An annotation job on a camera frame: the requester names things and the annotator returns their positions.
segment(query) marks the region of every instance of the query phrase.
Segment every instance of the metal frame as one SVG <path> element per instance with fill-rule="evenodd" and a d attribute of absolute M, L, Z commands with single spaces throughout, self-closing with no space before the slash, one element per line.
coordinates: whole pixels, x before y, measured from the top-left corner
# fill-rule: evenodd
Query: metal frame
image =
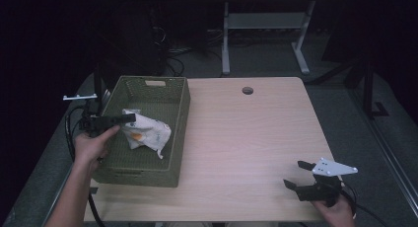
<path fill-rule="evenodd" d="M 228 50 L 228 29 L 301 29 L 297 41 L 292 42 L 292 49 L 303 74 L 310 74 L 310 69 L 302 54 L 302 44 L 314 10 L 315 1 L 311 1 L 305 13 L 230 13 L 229 4 L 225 3 L 224 43 L 222 45 L 222 73 L 229 75 L 230 54 Z"/>

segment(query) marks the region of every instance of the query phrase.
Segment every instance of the table leg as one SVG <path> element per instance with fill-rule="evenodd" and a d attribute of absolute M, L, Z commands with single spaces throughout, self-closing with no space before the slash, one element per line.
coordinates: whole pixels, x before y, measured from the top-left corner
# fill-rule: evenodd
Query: table leg
<path fill-rule="evenodd" d="M 304 55 L 301 52 L 302 43 L 304 42 L 305 35 L 307 34 L 308 26 L 310 25 L 311 16 L 314 11 L 314 4 L 315 1 L 311 1 L 310 5 L 308 6 L 308 10 L 304 16 L 301 25 L 301 35 L 299 36 L 296 42 L 292 42 L 292 48 L 295 52 L 296 59 L 298 60 L 299 67 L 303 74 L 310 74 L 310 69 L 308 68 L 307 63 L 305 62 Z"/>
<path fill-rule="evenodd" d="M 228 51 L 228 2 L 225 3 L 224 13 L 224 44 L 222 45 L 222 74 L 230 74 L 230 53 Z"/>

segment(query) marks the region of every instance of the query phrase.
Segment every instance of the table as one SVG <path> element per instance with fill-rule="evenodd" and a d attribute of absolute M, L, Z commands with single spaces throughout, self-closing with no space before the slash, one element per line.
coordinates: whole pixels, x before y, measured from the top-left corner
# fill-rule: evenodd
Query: table
<path fill-rule="evenodd" d="M 312 185 L 297 161 L 332 155 L 299 78 L 189 79 L 178 188 L 98 184 L 104 221 L 311 221 L 283 179 Z M 243 93 L 251 87 L 253 93 Z M 87 207 L 86 221 L 94 221 Z"/>
<path fill-rule="evenodd" d="M 225 3 L 224 38 L 222 45 L 222 73 L 229 75 L 230 57 L 228 49 L 228 29 L 300 29 L 298 39 L 292 42 L 292 49 L 303 74 L 310 74 L 310 69 L 301 51 L 307 34 L 315 1 L 312 0 L 305 12 L 293 13 L 230 13 L 228 2 Z"/>

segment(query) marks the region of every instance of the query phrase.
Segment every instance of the basket handle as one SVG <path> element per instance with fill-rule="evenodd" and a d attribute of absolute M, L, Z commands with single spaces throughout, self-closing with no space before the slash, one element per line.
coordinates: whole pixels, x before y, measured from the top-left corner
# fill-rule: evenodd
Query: basket handle
<path fill-rule="evenodd" d="M 151 81 L 151 80 L 145 80 L 145 84 L 147 86 L 159 86 L 159 87 L 165 87 L 166 81 Z"/>

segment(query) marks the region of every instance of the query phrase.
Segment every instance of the forearm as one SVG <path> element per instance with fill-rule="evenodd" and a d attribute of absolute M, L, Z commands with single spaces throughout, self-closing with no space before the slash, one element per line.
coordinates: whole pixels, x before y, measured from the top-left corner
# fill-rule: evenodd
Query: forearm
<path fill-rule="evenodd" d="M 89 197 L 90 167 L 74 165 L 46 226 L 83 226 Z"/>

